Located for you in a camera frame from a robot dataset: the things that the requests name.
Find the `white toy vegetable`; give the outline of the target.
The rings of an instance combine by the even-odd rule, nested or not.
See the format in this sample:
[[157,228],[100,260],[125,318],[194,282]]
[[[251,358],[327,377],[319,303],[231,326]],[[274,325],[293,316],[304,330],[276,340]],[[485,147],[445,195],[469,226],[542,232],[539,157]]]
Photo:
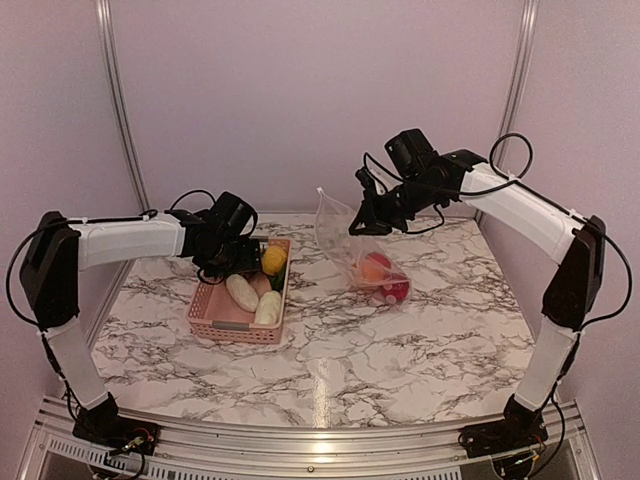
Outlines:
[[239,308],[246,312],[256,311],[259,296],[245,277],[238,274],[230,275],[225,281],[225,286]]
[[274,325],[280,315],[281,295],[278,291],[268,291],[258,303],[254,315],[254,323],[258,325]]

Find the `orange toy orange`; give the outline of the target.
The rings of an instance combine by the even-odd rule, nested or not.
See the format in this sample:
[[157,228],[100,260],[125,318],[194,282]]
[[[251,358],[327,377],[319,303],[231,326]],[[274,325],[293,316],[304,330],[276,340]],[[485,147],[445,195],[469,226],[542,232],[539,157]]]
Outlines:
[[371,259],[364,259],[358,266],[358,272],[366,283],[382,282],[387,278],[387,267]]

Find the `clear pink zip top bag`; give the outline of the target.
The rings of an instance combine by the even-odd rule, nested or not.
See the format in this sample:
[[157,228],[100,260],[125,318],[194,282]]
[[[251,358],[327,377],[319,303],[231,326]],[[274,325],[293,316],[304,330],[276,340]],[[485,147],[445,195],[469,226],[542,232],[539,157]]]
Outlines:
[[[314,230],[320,250],[346,278],[351,287],[369,292],[377,304],[386,304],[380,298],[379,288],[392,283],[396,278],[409,279],[409,277],[383,253],[372,237],[351,236],[348,233],[348,228],[356,215],[353,208],[327,195],[322,187],[317,187],[316,191],[319,195],[319,203]],[[392,262],[391,268],[387,269],[387,278],[382,282],[366,283],[359,277],[358,266],[364,259],[368,259],[367,254],[370,252],[384,254]]]

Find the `pink perforated plastic basket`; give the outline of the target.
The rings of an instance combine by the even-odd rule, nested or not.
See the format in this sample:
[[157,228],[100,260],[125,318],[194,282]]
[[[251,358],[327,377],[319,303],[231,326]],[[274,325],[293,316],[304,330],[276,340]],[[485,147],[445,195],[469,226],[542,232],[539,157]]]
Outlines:
[[292,240],[263,237],[261,256],[279,267],[235,274],[215,283],[201,282],[186,319],[192,333],[203,339],[252,344],[281,341],[288,294]]

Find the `red toy apple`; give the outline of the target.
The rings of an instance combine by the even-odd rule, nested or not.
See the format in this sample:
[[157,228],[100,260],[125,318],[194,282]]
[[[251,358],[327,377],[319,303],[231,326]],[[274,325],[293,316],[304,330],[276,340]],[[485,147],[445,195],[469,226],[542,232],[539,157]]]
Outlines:
[[379,252],[370,252],[367,254],[367,258],[370,261],[381,265],[385,269],[391,268],[392,262],[384,254]]
[[380,298],[389,305],[403,303],[409,295],[411,282],[407,278],[396,278],[392,283],[379,288]]

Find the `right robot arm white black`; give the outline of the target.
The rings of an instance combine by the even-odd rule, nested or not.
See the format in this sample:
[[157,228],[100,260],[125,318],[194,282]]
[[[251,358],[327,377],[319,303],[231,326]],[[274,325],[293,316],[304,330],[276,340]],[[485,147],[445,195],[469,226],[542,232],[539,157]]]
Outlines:
[[419,129],[401,132],[385,150],[399,183],[379,193],[367,167],[356,171],[363,200],[350,235],[407,233],[422,210],[462,201],[525,237],[557,266],[543,295],[534,353],[495,428],[496,440],[515,448],[533,433],[536,418],[575,354],[602,282],[605,225],[543,198],[472,151],[438,153]]

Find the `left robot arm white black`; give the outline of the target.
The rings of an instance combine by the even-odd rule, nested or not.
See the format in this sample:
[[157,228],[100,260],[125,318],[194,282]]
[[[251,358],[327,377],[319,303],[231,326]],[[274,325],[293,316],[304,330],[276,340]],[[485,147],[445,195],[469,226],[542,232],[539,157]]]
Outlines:
[[86,426],[102,443],[119,444],[127,430],[123,418],[107,408],[114,401],[79,324],[79,273],[141,258],[189,258],[198,278],[212,283],[258,268],[259,244],[252,237],[257,223],[251,205],[223,192],[196,213],[169,209],[131,217],[65,218],[51,211],[20,245],[25,256],[19,280],[33,320],[77,403],[92,410]]

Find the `yellow toy lemon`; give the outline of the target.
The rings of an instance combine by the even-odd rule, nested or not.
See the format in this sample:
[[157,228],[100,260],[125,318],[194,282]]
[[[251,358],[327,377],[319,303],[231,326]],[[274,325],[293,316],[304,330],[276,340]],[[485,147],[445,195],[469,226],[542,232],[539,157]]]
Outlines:
[[287,251],[278,245],[270,245],[262,255],[262,271],[269,276],[279,274],[286,266],[288,260]]

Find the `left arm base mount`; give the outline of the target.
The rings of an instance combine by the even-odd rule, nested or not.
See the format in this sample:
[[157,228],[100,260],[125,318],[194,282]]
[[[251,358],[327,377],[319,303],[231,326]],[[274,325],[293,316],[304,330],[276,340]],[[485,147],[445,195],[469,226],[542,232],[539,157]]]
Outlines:
[[126,445],[141,438],[142,443],[138,448],[148,456],[154,453],[159,433],[160,427],[156,423],[121,416],[111,395],[92,409],[79,406],[73,428],[76,438],[110,447],[118,452],[124,452]]

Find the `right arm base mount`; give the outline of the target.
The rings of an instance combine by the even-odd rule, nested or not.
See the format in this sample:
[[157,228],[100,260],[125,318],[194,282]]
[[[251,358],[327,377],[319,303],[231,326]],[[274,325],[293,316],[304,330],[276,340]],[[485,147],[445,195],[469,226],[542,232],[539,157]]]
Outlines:
[[458,436],[468,458],[505,453],[547,440],[542,408],[530,410],[514,395],[508,399],[500,420],[467,425]]

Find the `right aluminium frame post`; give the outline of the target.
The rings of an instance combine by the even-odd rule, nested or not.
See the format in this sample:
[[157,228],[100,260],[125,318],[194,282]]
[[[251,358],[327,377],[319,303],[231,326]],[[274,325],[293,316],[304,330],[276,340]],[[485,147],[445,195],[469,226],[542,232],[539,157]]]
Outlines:
[[514,132],[515,121],[524,97],[531,65],[539,7],[540,2],[538,0],[526,0],[523,2],[515,58],[498,131],[499,137],[506,133]]

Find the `aluminium frame post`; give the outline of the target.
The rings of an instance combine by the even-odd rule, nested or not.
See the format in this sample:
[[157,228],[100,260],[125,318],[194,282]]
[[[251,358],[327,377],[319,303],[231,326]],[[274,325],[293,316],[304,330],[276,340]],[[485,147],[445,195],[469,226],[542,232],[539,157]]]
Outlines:
[[498,131],[499,137],[506,133],[514,132],[515,121],[524,97],[531,65],[539,7],[540,2],[538,0],[526,0],[523,2],[515,58]]
[[111,103],[114,109],[116,125],[124,151],[127,171],[130,176],[137,203],[142,210],[146,210],[150,207],[150,202],[128,118],[126,100],[118,63],[111,2],[108,0],[97,0],[96,13],[106,76],[110,89]]

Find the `left aluminium frame post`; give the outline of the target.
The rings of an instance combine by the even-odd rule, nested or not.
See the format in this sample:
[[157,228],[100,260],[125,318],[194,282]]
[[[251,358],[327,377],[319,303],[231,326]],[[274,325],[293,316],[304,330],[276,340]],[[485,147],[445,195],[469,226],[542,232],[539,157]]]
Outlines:
[[124,151],[127,171],[130,176],[137,203],[142,210],[146,210],[150,207],[150,202],[128,118],[126,100],[118,63],[111,2],[108,0],[97,0],[96,13],[106,76],[110,89],[111,103],[114,109],[116,125]]

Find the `aluminium front rail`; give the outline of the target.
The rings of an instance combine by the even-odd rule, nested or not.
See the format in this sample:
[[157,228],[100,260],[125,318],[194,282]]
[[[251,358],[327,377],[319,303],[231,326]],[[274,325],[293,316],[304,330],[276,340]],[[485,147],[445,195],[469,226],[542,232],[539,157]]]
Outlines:
[[43,399],[19,464],[20,479],[89,479],[97,472],[146,479],[494,479],[512,452],[477,458],[459,444],[467,420],[313,429],[206,422],[125,410],[153,422],[153,454],[108,457],[77,439],[62,399]]

